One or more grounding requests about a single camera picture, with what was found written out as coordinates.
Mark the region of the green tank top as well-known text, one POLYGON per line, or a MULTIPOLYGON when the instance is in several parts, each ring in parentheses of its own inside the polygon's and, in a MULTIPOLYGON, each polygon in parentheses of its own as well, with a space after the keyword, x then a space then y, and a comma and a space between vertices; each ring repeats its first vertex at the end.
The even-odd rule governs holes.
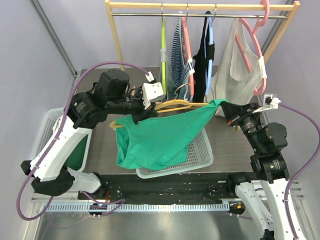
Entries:
POLYGON ((134 170, 160 171, 187 160, 189 144, 207 125, 223 103, 209 104, 184 113, 153 117, 134 124, 131 116, 115 120, 116 165, 134 170))

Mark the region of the yellow hanger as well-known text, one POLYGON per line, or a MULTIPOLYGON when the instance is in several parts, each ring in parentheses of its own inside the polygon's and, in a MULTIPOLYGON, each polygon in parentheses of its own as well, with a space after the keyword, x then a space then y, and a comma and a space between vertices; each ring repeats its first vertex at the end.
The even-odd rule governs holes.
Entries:
MULTIPOLYGON (((107 109, 109 110, 109 113, 115 115, 131 115, 131 118, 132 115, 137 115, 141 113, 142 110, 145 108, 143 104, 142 86, 137 91, 138 93, 140 93, 140 96, 138 98, 133 98, 133 96, 129 94, 125 101, 122 103, 113 103, 110 101, 107 104, 107 109)), ((193 103, 182 99, 173 99, 162 103, 158 103, 157 101, 155 103, 155 110, 158 112, 158 114, 170 111, 179 111, 189 108, 204 107, 207 105, 206 103, 193 103)))

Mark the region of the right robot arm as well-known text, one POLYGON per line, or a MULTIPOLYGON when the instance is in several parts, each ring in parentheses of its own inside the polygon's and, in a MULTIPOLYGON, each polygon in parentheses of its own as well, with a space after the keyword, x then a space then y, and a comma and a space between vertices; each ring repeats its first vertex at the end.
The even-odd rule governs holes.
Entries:
POLYGON ((228 176, 226 193, 242 200, 259 230, 260 239, 304 240, 297 215, 293 213, 287 217, 287 211, 295 209, 290 191, 286 190, 290 175, 281 153, 288 145, 287 129, 277 122, 262 126, 256 103, 237 105, 224 101, 221 108, 227 124, 240 127, 253 148, 250 164, 264 190, 268 206, 258 197, 252 179, 245 172, 228 176))

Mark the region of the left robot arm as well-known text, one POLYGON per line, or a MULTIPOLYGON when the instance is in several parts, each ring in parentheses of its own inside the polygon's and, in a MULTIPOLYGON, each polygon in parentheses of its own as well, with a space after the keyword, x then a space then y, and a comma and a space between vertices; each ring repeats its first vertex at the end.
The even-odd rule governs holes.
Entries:
POLYGON ((79 92, 68 100, 58 128, 40 154, 23 161, 23 172, 32 177, 35 193, 57 197, 69 190, 86 192, 102 199, 108 185, 97 173, 85 173, 67 165, 77 145, 109 114, 128 115, 137 124, 158 116, 156 102, 164 96, 162 84, 148 73, 147 82, 132 95, 129 75, 119 69, 104 71, 90 90, 79 92))

